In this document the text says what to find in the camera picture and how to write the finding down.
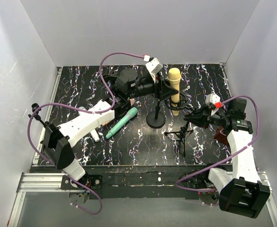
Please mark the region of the black tripod shock-mount stand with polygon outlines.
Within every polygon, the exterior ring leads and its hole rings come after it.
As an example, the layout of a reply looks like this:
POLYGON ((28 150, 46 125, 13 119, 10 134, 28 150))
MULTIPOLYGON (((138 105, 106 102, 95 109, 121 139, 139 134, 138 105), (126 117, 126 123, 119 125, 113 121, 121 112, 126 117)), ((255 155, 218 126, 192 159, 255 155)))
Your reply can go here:
POLYGON ((182 156, 186 157, 186 138, 188 135, 193 133, 192 129, 189 129, 189 121, 185 120, 186 117, 192 116, 192 114, 196 111, 196 108, 190 105, 188 97, 183 93, 179 93, 179 101, 173 101, 172 97, 165 100, 164 102, 167 109, 171 110, 171 112, 178 111, 179 116, 175 116, 177 118, 176 126, 179 126, 177 130, 176 127, 174 131, 166 131, 164 135, 168 137, 169 135, 175 135, 175 141, 178 142, 178 148, 182 148, 182 156))

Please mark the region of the yellow microphone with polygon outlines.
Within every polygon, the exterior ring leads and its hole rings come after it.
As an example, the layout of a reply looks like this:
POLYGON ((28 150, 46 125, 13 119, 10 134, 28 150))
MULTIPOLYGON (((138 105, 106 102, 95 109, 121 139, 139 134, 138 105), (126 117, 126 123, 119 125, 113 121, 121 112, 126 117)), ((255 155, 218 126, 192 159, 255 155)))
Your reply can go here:
POLYGON ((176 95, 171 96, 172 104, 171 106, 177 107, 177 103, 180 101, 180 81, 181 81, 181 72, 178 68, 171 68, 168 71, 168 80, 170 86, 178 90, 176 95))

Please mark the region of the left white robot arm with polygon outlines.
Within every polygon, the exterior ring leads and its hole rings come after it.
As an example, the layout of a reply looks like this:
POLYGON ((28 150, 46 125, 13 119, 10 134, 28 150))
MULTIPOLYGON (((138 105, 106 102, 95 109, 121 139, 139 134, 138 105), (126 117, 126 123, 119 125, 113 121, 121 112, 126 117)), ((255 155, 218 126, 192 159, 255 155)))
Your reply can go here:
POLYGON ((59 126, 46 122, 42 149, 57 169, 64 171, 75 181, 87 184, 88 173, 73 152, 73 147, 79 140, 115 118, 132 118, 132 100, 136 97, 153 95, 155 99, 162 101, 174 100, 179 96, 181 74, 177 68, 169 70, 167 79, 152 72, 148 72, 140 80, 137 77, 137 72, 130 68, 106 75, 104 79, 111 83, 110 90, 114 97, 107 96, 90 108, 90 113, 80 111, 78 117, 59 126))

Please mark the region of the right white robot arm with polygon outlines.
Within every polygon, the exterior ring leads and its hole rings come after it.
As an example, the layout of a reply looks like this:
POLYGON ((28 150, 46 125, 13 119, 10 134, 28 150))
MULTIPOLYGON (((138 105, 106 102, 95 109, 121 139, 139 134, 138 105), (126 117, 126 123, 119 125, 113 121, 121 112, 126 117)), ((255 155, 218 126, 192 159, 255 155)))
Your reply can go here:
POLYGON ((217 192, 218 204, 222 211, 257 218, 270 196, 270 188, 261 182, 258 175, 252 144, 253 128, 246 120, 245 96, 228 100, 226 109, 216 94, 206 96, 204 105, 185 117, 198 127, 217 125, 225 130, 226 140, 231 149, 232 175, 218 164, 208 164, 204 169, 189 175, 193 178, 198 192, 217 192))

